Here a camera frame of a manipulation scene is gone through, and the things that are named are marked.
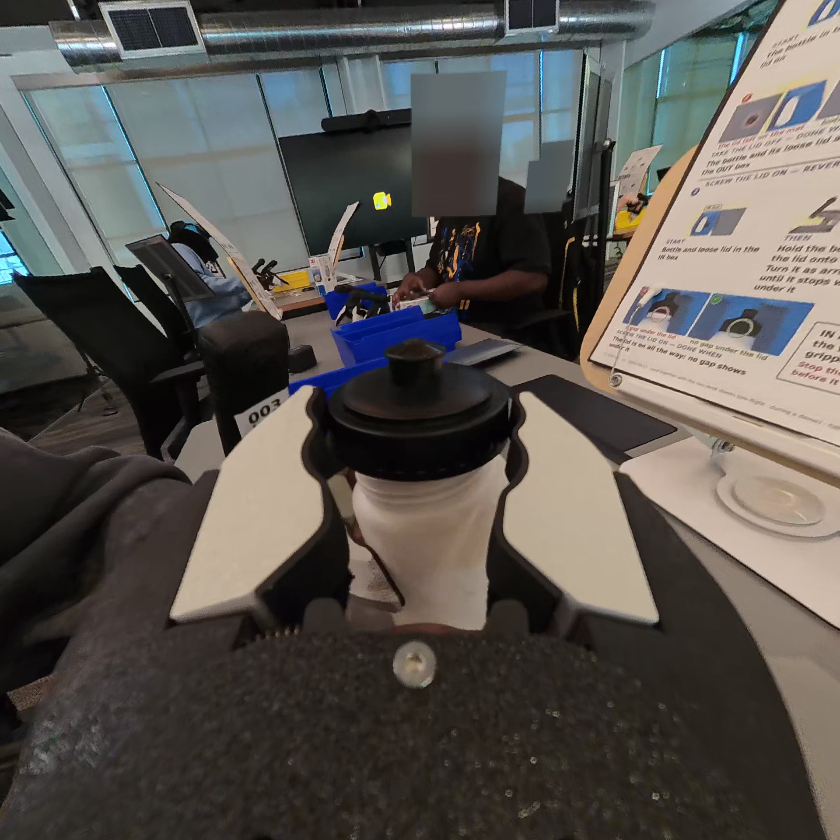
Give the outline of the small standing sign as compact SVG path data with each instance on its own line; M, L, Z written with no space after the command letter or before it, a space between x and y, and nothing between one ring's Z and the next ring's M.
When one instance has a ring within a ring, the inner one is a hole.
M631 153L618 173L616 192L619 197L635 196L644 190L650 165L663 145L657 144Z

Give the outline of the leaning white board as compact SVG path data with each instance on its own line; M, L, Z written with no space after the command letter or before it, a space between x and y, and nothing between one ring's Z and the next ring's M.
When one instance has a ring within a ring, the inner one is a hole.
M233 243L223 234L213 223L202 215L193 204L187 201L184 197L174 193L171 189L164 186L160 182L156 185L171 198L171 200L178 205L185 213L199 225L201 225L225 252L228 261L235 267L238 276L243 285L248 289L248 294L251 296L256 306L264 312L267 312L274 319L281 321L283 319L283 312L274 302L269 292L263 288L256 273L250 268L244 255L233 245Z

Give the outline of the black stanchion pole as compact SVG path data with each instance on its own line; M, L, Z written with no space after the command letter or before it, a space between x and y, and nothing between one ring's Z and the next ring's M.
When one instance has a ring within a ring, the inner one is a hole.
M611 182L616 142L604 139L593 148L590 183L590 248L599 268L606 262L606 238L611 212Z

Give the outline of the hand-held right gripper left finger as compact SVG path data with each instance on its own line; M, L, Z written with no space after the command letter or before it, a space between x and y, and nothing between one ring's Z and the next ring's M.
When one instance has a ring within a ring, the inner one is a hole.
M347 609L350 548L328 485L339 467L323 389L303 385L226 457L170 610L179 624L249 615L273 631L308 606Z

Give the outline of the white plastic bottle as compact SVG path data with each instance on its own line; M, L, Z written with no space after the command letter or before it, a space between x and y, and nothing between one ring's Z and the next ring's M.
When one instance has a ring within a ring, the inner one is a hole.
M404 599L395 625L484 627L490 532L507 487L500 455L446 479L396 481L356 474L353 512L361 535Z

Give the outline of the blue ribbed plastic bin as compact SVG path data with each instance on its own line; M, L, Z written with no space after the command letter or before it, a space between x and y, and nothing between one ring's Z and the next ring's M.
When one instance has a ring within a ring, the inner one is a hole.
M415 306L347 323L331 333L344 366L379 360L387 348L406 340L437 343L452 351L462 339L454 312L426 315Z

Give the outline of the instruction sheet on wooden stand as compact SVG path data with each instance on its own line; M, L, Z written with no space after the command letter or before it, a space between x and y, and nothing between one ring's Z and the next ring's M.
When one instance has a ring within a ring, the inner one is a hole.
M689 429L621 472L835 627L838 74L838 2L781 2L656 190L581 357Z

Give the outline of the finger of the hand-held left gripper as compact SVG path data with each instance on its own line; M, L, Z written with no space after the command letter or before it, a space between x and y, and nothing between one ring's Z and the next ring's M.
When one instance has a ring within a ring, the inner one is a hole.
M404 608L405 598L390 571L368 547L349 547L350 593L380 608Z
M352 527L356 522L353 507L354 474L339 472L328 479L328 487L344 523Z

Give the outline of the dark tray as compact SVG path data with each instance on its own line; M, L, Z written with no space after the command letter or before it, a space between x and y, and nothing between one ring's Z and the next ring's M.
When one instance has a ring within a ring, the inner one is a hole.
M481 365L517 352L522 348L522 344L507 339L483 339L476 343L464 344L446 353L444 362L464 366Z

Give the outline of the black wall screen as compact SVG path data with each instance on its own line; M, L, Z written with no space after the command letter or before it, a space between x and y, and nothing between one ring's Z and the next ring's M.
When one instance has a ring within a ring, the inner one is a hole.
M310 256L328 252L346 207L346 249L425 235L412 209L411 128L317 132L279 139L280 154Z

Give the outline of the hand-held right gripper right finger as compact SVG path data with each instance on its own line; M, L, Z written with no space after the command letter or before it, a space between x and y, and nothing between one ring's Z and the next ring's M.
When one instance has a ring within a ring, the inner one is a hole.
M487 552L488 607L517 602L532 633L585 616L654 627L659 612L614 470L531 392L513 397L507 488Z

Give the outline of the person's left forearm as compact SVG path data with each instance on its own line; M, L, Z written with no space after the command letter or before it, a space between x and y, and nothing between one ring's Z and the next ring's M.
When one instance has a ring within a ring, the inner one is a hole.
M146 455L54 455L2 430L2 703L59 668L73 688L148 663L217 470Z

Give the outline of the printed instruction sheet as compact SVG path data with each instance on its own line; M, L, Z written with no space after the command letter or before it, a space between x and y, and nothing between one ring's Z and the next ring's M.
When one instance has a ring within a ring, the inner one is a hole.
M586 356L838 446L838 2L780 2Z

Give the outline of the black bottle lid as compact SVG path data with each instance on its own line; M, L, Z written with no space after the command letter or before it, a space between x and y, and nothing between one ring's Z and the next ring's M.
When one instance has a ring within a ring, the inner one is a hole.
M499 455L511 433L508 387L444 357L442 345L408 339L385 350L387 366L341 385L327 402L339 462L360 476L426 481Z

